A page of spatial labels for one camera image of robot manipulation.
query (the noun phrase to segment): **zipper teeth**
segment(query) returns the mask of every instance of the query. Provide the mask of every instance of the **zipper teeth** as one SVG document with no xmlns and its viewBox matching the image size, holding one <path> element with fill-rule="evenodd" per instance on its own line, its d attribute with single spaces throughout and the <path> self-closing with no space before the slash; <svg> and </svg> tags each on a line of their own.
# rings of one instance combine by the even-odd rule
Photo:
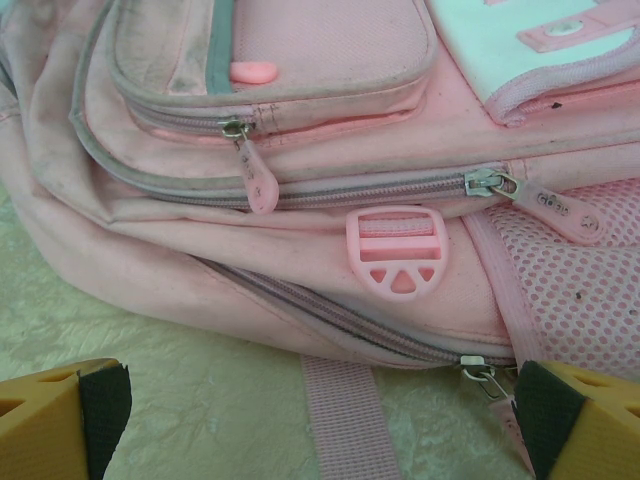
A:
<svg viewBox="0 0 640 480">
<path fill-rule="evenodd" d="M 235 198 L 198 198 L 167 193 L 157 193 L 144 186 L 135 185 L 158 200 L 206 205 L 214 207 L 246 209 L 249 201 L 246 197 Z M 350 205 L 379 204 L 381 201 L 418 201 L 444 199 L 465 195 L 464 176 L 451 175 L 433 179 L 395 182 L 379 187 L 354 187 L 340 190 L 327 190 L 314 193 L 289 193 L 280 195 L 279 209 L 291 208 L 329 208 Z"/>
<path fill-rule="evenodd" d="M 415 340 L 408 335 L 364 317 L 307 288 L 265 275 L 200 259 L 210 268 L 241 278 L 261 291 L 282 300 L 349 335 L 405 357 L 428 362 L 459 363 L 461 353 Z M 493 365 L 510 365 L 512 359 L 485 357 Z"/>
<path fill-rule="evenodd" d="M 172 113 L 158 112 L 148 107 L 144 107 L 138 103 L 127 101 L 129 110 L 144 122 L 153 124 L 154 126 L 180 130 L 181 132 L 194 134 L 215 134 L 222 135 L 221 123 L 239 120 L 251 123 L 252 118 L 247 116 L 229 115 L 225 117 L 190 117 L 188 115 L 176 115 Z"/>
</svg>

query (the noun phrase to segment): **pink mesh pocket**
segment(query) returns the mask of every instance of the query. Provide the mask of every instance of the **pink mesh pocket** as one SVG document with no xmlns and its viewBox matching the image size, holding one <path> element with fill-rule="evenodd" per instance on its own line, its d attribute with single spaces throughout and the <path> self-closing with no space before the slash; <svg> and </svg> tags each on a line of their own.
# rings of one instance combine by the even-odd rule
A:
<svg viewBox="0 0 640 480">
<path fill-rule="evenodd" d="M 531 312 L 527 328 L 522 328 L 522 319 L 505 315 L 507 327 L 511 334 L 533 335 L 532 341 L 547 359 L 637 377 L 640 179 L 578 189 L 569 195 L 606 215 L 608 232 L 596 246 L 570 244 L 509 206 L 494 207 L 486 214 L 506 247 Z"/>
</svg>

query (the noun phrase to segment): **black tape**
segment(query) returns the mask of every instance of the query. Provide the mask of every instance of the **black tape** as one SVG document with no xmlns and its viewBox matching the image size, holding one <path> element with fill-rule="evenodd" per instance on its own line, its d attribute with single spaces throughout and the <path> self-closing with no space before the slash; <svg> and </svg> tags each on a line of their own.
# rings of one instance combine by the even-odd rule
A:
<svg viewBox="0 0 640 480">
<path fill-rule="evenodd" d="M 515 387 L 515 414 L 536 478 L 553 470 L 586 397 L 536 362 L 526 362 Z"/>
<path fill-rule="evenodd" d="M 131 414 L 129 370 L 122 365 L 79 377 L 89 480 L 102 480 Z"/>
</svg>

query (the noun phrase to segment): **metal zipper slider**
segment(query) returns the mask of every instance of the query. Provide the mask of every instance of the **metal zipper slider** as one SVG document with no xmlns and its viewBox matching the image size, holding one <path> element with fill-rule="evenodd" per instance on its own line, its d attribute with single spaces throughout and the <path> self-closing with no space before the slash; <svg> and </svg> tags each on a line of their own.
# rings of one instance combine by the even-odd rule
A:
<svg viewBox="0 0 640 480">
<path fill-rule="evenodd" d="M 242 164 L 242 179 L 253 213 L 264 215 L 275 210 L 280 196 L 278 180 L 260 156 L 256 144 L 247 137 L 248 123 L 232 120 L 222 124 L 222 134 L 236 146 Z"/>
<path fill-rule="evenodd" d="M 560 195 L 504 172 L 481 169 L 465 175 L 467 195 L 501 195 L 560 235 L 581 245 L 593 245 L 605 234 L 605 219 L 593 205 Z"/>
<path fill-rule="evenodd" d="M 463 375 L 469 380 L 476 382 L 490 400 L 495 401 L 509 397 L 505 388 L 496 379 L 497 368 L 485 363 L 484 357 L 479 355 L 463 355 L 460 357 L 460 366 L 462 367 Z M 485 387 L 485 384 L 492 384 L 492 389 L 495 390 L 495 392 L 491 393 L 489 389 Z"/>
</svg>

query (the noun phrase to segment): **pink webbing strap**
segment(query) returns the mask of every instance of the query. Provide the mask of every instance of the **pink webbing strap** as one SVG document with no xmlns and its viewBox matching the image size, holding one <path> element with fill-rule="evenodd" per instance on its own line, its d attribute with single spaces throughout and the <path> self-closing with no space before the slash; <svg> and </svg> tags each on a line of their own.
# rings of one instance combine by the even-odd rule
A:
<svg viewBox="0 0 640 480">
<path fill-rule="evenodd" d="M 301 358 L 323 480 L 400 480 L 371 368 Z"/>
</svg>

